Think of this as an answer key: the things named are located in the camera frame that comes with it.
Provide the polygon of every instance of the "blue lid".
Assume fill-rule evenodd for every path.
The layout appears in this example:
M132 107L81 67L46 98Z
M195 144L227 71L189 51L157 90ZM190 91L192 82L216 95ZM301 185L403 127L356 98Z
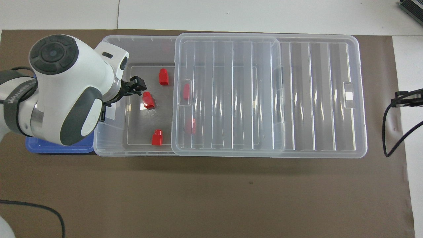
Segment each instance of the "blue lid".
M58 145L39 138L27 137L25 146L32 153L90 153L94 151L93 141L94 133L89 134L83 140L71 146Z

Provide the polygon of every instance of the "white table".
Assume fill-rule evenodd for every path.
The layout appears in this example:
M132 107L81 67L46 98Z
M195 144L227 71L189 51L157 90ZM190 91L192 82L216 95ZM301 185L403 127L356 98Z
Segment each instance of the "white table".
M1 29L163 29L395 36L400 90L423 88L423 27L397 0L3 0ZM403 131L423 118L402 108ZM406 141L415 234L423 238L423 133Z

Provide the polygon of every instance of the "brown table surface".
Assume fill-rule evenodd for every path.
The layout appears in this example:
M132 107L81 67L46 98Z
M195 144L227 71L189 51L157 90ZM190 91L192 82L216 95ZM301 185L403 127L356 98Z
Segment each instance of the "brown table surface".
M163 30L4 30L0 70L28 66L31 46L73 35L95 47L107 35ZM405 149L382 152L381 122L397 91L390 36L360 42L368 152L361 159L40 155L9 133L0 143L0 198L58 210L67 237L414 237ZM387 136L402 135L399 110ZM0 205L17 238L60 237L44 210Z

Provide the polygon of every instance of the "white sticker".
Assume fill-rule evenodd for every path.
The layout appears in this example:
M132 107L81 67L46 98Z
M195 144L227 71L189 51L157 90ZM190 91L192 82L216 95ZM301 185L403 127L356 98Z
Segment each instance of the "white sticker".
M116 103L113 103L111 107L106 107L106 118L115 119L116 114Z

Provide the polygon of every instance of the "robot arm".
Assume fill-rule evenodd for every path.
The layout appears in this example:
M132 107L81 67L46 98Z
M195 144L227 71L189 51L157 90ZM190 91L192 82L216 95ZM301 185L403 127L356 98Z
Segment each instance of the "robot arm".
M147 89L139 77L122 80L128 58L106 42L93 50L72 36L39 40L29 54L36 79L0 72L0 140L10 130L62 145L84 139L104 105Z

